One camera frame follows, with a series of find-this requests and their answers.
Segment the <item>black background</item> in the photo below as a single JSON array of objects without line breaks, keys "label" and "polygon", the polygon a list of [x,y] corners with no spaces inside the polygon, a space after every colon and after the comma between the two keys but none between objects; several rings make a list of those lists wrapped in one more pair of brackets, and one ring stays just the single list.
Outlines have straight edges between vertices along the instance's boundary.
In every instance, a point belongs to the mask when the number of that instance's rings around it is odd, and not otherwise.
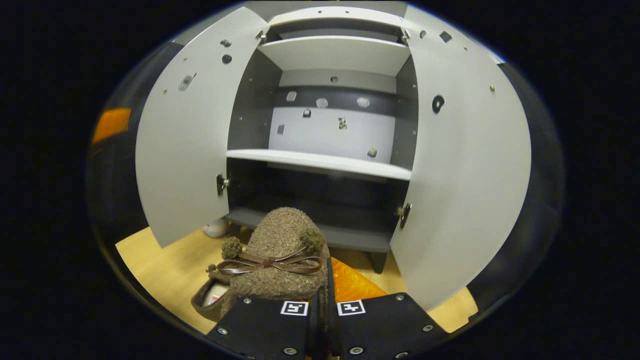
[{"label": "black background", "polygon": [[[636,315],[637,305],[625,303],[637,303],[630,255],[639,238],[631,212],[637,160],[629,141],[637,114],[625,113],[633,78],[625,66],[637,44],[631,3],[428,4],[518,66],[541,92],[559,126],[568,167],[564,225],[540,269],[496,313],[429,359],[640,354],[637,331],[624,326]],[[7,142],[16,145],[13,174],[27,180],[19,181],[24,189],[10,191],[18,208],[24,205],[24,213],[11,211],[8,220],[19,230],[14,239],[25,245],[19,253],[26,256],[5,263],[6,277],[16,280],[6,285],[14,294],[6,298],[8,309],[18,318],[5,327],[7,342],[17,345],[8,357],[216,357],[156,318],[118,282],[87,224],[83,171],[100,108],[120,80],[160,43],[218,9],[211,1],[191,0],[4,7],[4,23],[16,24],[5,40],[17,46],[5,60],[15,60],[19,75],[18,87],[8,81],[3,89],[15,112],[8,123],[11,131],[25,125]],[[10,64],[9,77],[15,74]],[[26,92],[18,93],[21,87]],[[34,279],[22,276],[31,272]],[[15,296],[21,293],[27,296]]]}]

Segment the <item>leather bow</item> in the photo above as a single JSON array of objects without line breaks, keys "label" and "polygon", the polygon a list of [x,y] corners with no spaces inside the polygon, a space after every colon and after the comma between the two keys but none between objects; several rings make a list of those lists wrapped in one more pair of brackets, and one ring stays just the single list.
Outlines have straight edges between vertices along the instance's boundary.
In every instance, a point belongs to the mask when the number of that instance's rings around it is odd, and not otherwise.
[{"label": "leather bow", "polygon": [[[225,274],[225,275],[244,274],[247,272],[253,272],[263,268],[268,268],[269,266],[273,266],[280,270],[293,272],[295,274],[311,274],[320,270],[321,268],[320,258],[317,256],[304,256],[304,255],[296,256],[306,248],[307,247],[303,247],[302,249],[296,252],[293,252],[289,255],[286,255],[283,258],[274,258],[273,256],[270,256],[266,259],[263,259],[258,256],[253,256],[253,255],[245,254],[244,252],[242,252],[240,253],[240,255],[238,255],[238,257],[245,259],[249,262],[238,261],[238,260],[226,260],[218,264],[217,268],[221,274]],[[312,267],[302,266],[302,265],[292,265],[303,260],[315,261],[316,263],[318,263],[318,265],[312,266]],[[244,265],[244,266],[239,266],[237,268],[225,268],[228,265]]]}]

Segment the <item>open cabinet door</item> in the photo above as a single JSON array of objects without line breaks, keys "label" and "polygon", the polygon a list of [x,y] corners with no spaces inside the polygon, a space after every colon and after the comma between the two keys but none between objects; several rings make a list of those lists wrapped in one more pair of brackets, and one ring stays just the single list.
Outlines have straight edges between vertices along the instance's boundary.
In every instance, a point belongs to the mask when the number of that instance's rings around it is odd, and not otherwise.
[{"label": "open cabinet door", "polygon": [[251,10],[237,9],[190,41],[149,94],[136,141],[136,177],[147,222],[162,247],[228,213],[216,176],[227,176],[236,92],[257,35],[268,28]]},{"label": "open cabinet door", "polygon": [[[412,208],[391,249],[408,293],[430,311],[464,288],[511,232],[529,182],[531,141],[518,96],[486,49],[411,6],[403,27],[420,107],[406,195]],[[452,35],[446,42],[444,30]]]}]

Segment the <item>cabinet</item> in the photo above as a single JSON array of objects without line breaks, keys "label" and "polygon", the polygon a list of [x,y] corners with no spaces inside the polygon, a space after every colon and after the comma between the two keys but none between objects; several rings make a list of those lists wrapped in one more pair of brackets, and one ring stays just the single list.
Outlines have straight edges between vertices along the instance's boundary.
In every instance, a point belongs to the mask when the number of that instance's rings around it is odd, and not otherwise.
[{"label": "cabinet", "polygon": [[294,206],[331,246],[376,254],[378,271],[392,251],[433,309],[500,249],[527,191],[524,111],[486,54],[411,6],[404,18],[326,6],[269,23],[232,12],[183,48],[145,104],[136,178],[152,232],[167,246],[212,218],[255,225]]}]

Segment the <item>wooden floor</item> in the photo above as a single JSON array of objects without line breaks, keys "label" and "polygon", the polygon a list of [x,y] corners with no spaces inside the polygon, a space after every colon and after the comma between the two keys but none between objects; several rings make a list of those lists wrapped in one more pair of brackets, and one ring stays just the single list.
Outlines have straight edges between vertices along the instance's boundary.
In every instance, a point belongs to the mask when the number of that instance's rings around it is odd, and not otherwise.
[{"label": "wooden floor", "polygon": [[[233,235],[245,243],[252,231],[233,229]],[[118,242],[116,248],[131,273],[167,310],[206,334],[216,325],[200,316],[191,306],[191,297],[208,280],[205,269],[222,261],[223,238],[210,238],[201,229],[161,248],[151,230],[146,228]],[[382,274],[376,274],[367,254],[345,249],[330,249],[331,256],[358,270],[387,293],[406,292],[392,254]],[[477,312],[469,291],[464,288],[428,314],[445,331],[453,332],[468,322]]]}]

